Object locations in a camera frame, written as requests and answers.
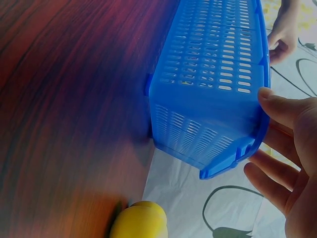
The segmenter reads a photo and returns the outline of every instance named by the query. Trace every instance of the wood grain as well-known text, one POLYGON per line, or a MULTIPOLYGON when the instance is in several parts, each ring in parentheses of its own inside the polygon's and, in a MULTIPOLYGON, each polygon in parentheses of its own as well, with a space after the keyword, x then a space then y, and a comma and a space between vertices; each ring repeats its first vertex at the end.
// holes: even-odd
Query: wood grain
POLYGON ((2 238, 103 238, 140 200, 143 91, 178 1, 0 1, 2 238))

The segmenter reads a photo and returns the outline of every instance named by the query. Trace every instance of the human hand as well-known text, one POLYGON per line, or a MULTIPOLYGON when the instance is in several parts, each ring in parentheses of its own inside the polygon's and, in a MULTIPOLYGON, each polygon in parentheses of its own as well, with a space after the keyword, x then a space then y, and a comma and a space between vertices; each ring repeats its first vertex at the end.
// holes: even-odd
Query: human hand
POLYGON ((270 64, 282 62, 296 48, 298 0, 283 0, 273 29, 267 37, 270 64))
POLYGON ((264 142, 301 168, 263 151, 244 167, 250 182, 286 217, 288 238, 317 237, 317 98, 291 100, 268 88, 258 94, 271 117, 264 142))

